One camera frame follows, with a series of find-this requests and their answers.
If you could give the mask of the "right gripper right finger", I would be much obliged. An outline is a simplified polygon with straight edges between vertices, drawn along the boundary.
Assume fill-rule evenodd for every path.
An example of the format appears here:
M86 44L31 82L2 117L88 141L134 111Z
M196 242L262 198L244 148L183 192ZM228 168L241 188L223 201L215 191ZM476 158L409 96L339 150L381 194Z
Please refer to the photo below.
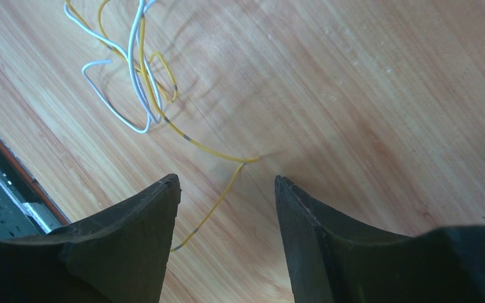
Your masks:
M485 225L395 234L281 175L275 205L296 302L485 302Z

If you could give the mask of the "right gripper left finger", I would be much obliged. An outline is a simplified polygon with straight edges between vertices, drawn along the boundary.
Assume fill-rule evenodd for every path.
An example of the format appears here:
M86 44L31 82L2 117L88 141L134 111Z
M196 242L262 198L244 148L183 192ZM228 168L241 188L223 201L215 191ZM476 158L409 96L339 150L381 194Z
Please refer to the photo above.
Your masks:
M0 240L0 302L158 302L180 200L168 174L48 234Z

